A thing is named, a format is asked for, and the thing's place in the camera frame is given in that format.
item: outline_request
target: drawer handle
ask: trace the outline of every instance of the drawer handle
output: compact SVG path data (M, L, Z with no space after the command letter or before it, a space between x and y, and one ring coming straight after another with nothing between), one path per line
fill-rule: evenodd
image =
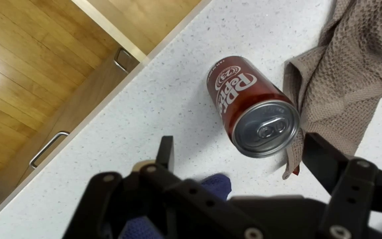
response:
M114 64L118 66L118 68L121 68L121 70L124 70L125 73L129 73L129 70L120 62L120 56L121 56L121 53L125 53L128 57L130 57L130 58L134 58L126 49L124 49L124 48L120 48L118 50L117 50L117 53L114 54Z
M35 165L35 162L48 150L48 147L51 147L60 137L63 135L68 137L69 134L71 134L69 131L61 130L56 135L53 135L29 161L31 167L36 169L37 165Z

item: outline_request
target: dish towel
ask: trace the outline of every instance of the dish towel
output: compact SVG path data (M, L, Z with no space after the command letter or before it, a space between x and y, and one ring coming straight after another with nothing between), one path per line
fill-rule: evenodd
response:
M227 200L231 192L231 181L224 174L214 174L202 181L203 187L218 198ZM153 223L146 218L136 218L126 223L122 239L162 239L163 236L155 230Z
M303 159L305 133L354 155L382 97L382 0L337 0L319 46L285 66L284 93L301 115L284 178Z

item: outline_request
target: dr pepper can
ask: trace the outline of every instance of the dr pepper can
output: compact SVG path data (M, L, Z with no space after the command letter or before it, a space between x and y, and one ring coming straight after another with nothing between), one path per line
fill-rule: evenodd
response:
M242 154L272 155L296 135L296 107L247 58L230 56L218 61L209 73L207 89Z

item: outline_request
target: speckled countertop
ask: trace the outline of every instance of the speckled countertop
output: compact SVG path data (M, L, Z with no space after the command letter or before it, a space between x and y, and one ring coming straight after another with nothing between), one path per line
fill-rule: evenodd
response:
M175 174L201 178L218 171L234 195L329 195L305 166L281 179L280 157L251 159L232 146L206 92L209 69L222 57L250 58L283 86L287 60L313 48L331 0L214 0L141 70L110 96L96 115L0 211L0 238L61 238L92 175L130 173L154 158L162 135L174 135ZM382 167L382 104L360 150Z

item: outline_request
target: can lid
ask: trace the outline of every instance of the can lid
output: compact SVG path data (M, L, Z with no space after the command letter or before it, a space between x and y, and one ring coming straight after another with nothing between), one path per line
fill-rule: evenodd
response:
M291 143L297 129L295 106L284 101L267 101L243 113L234 127L232 141L248 157L268 157Z

